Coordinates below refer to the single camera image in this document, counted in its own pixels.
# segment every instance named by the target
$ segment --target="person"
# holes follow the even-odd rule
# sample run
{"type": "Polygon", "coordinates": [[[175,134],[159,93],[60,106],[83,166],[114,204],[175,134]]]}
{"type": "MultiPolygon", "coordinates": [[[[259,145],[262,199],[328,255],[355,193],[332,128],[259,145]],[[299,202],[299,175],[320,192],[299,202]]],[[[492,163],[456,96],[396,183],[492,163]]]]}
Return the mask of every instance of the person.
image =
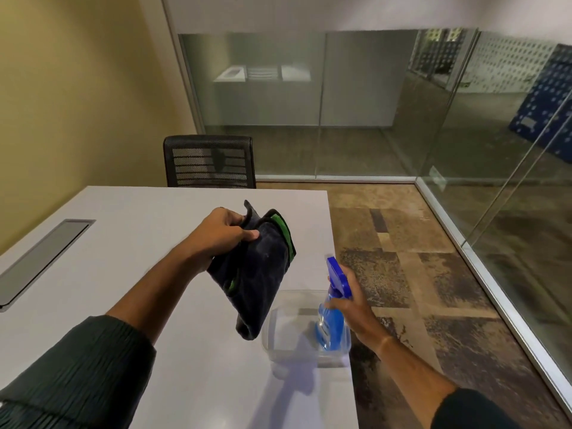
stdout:
{"type": "MultiPolygon", "coordinates": [[[[105,315],[89,317],[0,391],[0,428],[127,428],[149,380],[153,345],[189,282],[213,256],[259,237],[243,216],[214,209],[105,315]]],[[[352,270],[352,300],[330,301],[374,351],[425,428],[517,428],[481,394],[459,388],[393,337],[352,270]]]]}

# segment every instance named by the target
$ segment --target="dark green sleeve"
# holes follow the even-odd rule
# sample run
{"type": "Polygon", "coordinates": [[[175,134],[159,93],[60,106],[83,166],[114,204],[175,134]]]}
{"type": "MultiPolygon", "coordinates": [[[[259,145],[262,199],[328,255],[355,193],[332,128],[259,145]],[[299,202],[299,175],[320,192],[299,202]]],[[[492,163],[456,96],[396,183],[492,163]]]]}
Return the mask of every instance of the dark green sleeve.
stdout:
{"type": "Polygon", "coordinates": [[[475,390],[460,388],[443,399],[431,429],[520,429],[494,402],[475,390]]]}
{"type": "Polygon", "coordinates": [[[89,317],[0,391],[0,426],[126,428],[154,359],[151,342],[132,326],[110,316],[89,317]],[[26,410],[49,425],[38,425],[39,418],[14,425],[15,416],[32,421],[26,410]],[[8,414],[13,417],[7,422],[8,414]]]}

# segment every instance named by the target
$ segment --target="chair backrest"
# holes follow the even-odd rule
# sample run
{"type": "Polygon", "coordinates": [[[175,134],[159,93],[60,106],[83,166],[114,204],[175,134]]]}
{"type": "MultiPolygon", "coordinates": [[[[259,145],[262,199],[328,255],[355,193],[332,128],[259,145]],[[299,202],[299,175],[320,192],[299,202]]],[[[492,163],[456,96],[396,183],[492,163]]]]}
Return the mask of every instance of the chair backrest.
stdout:
{"type": "Polygon", "coordinates": [[[168,186],[256,188],[249,136],[168,136],[168,186]]]}

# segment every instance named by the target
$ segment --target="desk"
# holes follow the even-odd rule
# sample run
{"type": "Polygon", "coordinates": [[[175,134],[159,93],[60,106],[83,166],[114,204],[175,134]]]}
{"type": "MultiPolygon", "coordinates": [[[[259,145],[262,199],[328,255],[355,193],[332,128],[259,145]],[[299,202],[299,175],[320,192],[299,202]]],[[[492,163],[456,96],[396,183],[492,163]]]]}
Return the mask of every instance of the desk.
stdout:
{"type": "MultiPolygon", "coordinates": [[[[327,288],[334,252],[325,192],[90,186],[0,257],[0,273],[66,218],[94,224],[4,313],[0,386],[88,315],[107,311],[217,206],[287,220],[297,256],[282,289],[327,288]]],[[[134,429],[357,429],[349,364],[276,366],[260,338],[234,330],[236,311],[209,275],[187,288],[157,342],[134,429]]]]}

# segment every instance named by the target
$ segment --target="hand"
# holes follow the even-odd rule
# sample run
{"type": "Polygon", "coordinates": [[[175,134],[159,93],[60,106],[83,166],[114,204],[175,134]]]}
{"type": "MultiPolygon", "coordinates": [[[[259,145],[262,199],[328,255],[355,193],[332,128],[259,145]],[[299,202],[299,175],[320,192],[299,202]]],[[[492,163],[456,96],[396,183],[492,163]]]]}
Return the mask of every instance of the hand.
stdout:
{"type": "Polygon", "coordinates": [[[391,338],[391,335],[375,317],[354,271],[344,265],[340,265],[340,267],[348,279],[350,289],[352,289],[352,300],[332,298],[325,306],[341,311],[357,338],[378,354],[383,342],[391,338]]]}
{"type": "Polygon", "coordinates": [[[214,209],[181,243],[189,256],[202,258],[207,265],[213,256],[232,250],[240,241],[254,241],[258,230],[243,230],[244,217],[225,208],[214,209]]]}

